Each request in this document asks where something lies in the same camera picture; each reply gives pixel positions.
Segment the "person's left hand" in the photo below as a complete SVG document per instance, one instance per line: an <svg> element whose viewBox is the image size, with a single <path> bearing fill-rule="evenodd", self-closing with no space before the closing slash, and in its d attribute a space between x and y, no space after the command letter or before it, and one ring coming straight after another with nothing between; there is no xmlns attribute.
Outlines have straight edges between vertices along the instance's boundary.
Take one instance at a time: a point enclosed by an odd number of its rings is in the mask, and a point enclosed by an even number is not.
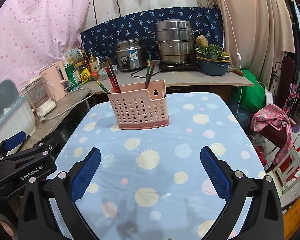
<svg viewBox="0 0 300 240"><path fill-rule="evenodd" d="M8 235L10 237L13 237L14 236L14 230L12 229L12 227L7 224L5 221L3 220L0 220L0 224L2 225L2 227L5 229L5 231L8 233Z"/></svg>

